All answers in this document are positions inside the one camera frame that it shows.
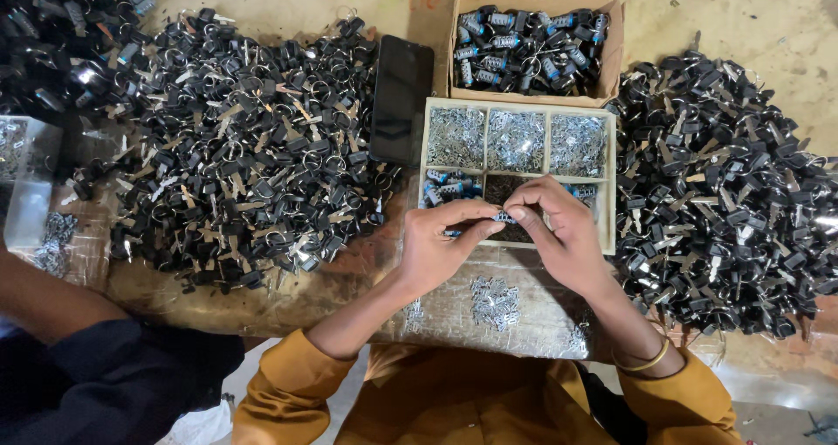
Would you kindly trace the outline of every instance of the fingernail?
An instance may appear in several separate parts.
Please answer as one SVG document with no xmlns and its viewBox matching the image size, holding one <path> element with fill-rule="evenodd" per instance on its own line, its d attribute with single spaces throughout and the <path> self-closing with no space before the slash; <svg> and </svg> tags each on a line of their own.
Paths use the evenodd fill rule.
<svg viewBox="0 0 838 445">
<path fill-rule="evenodd" d="M 507 211 L 507 213 L 515 220 L 524 218 L 524 210 L 520 207 L 512 207 Z"/>
<path fill-rule="evenodd" d="M 504 227 L 506 227 L 506 224 L 504 223 L 493 223 L 492 225 L 488 226 L 488 232 L 490 234 L 497 234 L 498 232 L 504 230 Z"/>
</svg>

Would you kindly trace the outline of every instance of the wooden table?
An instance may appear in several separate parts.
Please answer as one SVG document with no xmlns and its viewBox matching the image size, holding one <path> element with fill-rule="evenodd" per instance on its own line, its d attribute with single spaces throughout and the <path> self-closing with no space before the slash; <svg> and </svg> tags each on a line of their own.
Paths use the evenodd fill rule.
<svg viewBox="0 0 838 445">
<path fill-rule="evenodd" d="M 623 68 L 636 61 L 655 62 L 680 53 L 701 30 L 701 50 L 710 57 L 731 58 L 760 73 L 777 89 L 772 103 L 800 125 L 797 135 L 813 139 L 810 150 L 823 155 L 838 150 L 833 124 L 834 59 L 838 45 L 836 0 L 623 0 L 626 2 Z M 338 7 L 358 11 L 368 26 L 433 47 L 434 89 L 445 93 L 445 56 L 453 0 L 158 0 L 152 24 L 184 8 L 213 7 L 237 20 L 243 33 L 261 43 L 317 32 L 339 15 Z M 343 15 L 346 8 L 341 8 Z M 350 253 L 315 274 L 287 276 L 270 290 L 214 290 L 181 294 L 180 283 L 138 264 L 112 264 L 103 288 L 132 311 L 161 322 L 211 332 L 281 336 L 310 326 L 369 289 L 397 263 L 401 215 L 409 204 L 406 188 L 390 207 L 390 223 L 359 240 Z M 507 332 L 477 328 L 470 314 L 468 287 L 477 275 L 503 276 L 520 288 L 521 324 Z M 822 302 L 831 306 L 835 300 Z M 403 329 L 397 314 L 374 340 L 486 348 L 513 354 L 597 358 L 596 321 L 581 300 L 556 285 L 537 253 L 526 249 L 481 247 L 455 277 L 425 296 L 424 327 Z M 721 358 L 720 377 L 734 399 L 810 409 L 838 406 L 838 324 L 830 309 L 819 318 L 810 343 L 791 339 L 771 344 L 742 334 L 702 338 L 691 346 L 710 362 Z"/>
</svg>

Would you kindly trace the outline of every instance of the black fabric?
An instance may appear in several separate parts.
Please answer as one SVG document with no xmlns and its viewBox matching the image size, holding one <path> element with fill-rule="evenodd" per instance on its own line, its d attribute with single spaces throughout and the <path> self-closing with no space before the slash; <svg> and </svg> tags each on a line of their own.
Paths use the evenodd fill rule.
<svg viewBox="0 0 838 445">
<path fill-rule="evenodd" d="M 183 413 L 217 406 L 244 359 L 236 336 L 99 322 L 47 348 L 0 339 L 0 443 L 153 444 Z"/>
<path fill-rule="evenodd" d="M 599 376 L 589 372 L 585 365 L 573 363 L 585 386 L 591 416 L 620 445 L 644 445 L 649 437 L 646 422 L 632 412 L 622 396 L 606 387 Z"/>
</svg>

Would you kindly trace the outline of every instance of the person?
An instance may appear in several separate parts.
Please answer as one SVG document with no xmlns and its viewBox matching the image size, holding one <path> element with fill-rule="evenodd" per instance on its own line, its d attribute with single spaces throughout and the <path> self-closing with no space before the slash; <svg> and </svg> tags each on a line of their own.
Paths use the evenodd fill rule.
<svg viewBox="0 0 838 445">
<path fill-rule="evenodd" d="M 153 327 L 11 254 L 0 237 L 0 443 L 156 443 L 218 406 L 238 336 Z"/>
<path fill-rule="evenodd" d="M 335 443 L 741 443 L 718 378 L 688 350 L 671 346 L 609 274 L 587 207 L 544 176 L 520 186 L 504 209 L 532 237 L 547 272 L 597 315 L 613 344 L 624 400 L 613 395 L 619 402 L 603 405 L 602 387 L 596 392 L 592 375 L 568 360 L 374 345 L 367 380 Z M 364 343 L 453 276 L 477 242 L 502 230 L 503 223 L 487 219 L 497 213 L 475 200 L 408 212 L 400 266 L 262 355 L 234 416 L 233 443 L 314 441 L 330 423 L 326 399 Z M 475 219 L 482 220 L 458 238 L 442 235 L 446 226 Z"/>
</svg>

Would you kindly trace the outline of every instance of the bracelet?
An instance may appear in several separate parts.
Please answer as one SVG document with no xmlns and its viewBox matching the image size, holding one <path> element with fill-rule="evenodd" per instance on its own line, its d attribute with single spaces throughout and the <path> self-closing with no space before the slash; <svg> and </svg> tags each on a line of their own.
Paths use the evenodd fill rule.
<svg viewBox="0 0 838 445">
<path fill-rule="evenodd" d="M 633 368 L 630 368 L 628 366 L 620 365 L 617 362 L 617 358 L 614 356 L 614 349 L 613 348 L 611 348 L 611 359 L 614 360 L 614 365 L 617 366 L 617 368 L 622 369 L 623 371 L 629 371 L 629 372 L 641 371 L 642 369 L 652 368 L 653 366 L 657 365 L 658 362 L 660 361 L 660 359 L 664 358 L 664 355 L 666 354 L 666 350 L 669 349 L 669 347 L 670 347 L 670 340 L 668 338 L 664 337 L 664 347 L 660 350 L 660 353 L 658 354 L 658 356 L 654 357 L 652 359 L 652 361 L 650 361 L 649 363 L 647 363 L 646 365 L 643 365 L 643 366 L 635 366 Z"/>
</svg>

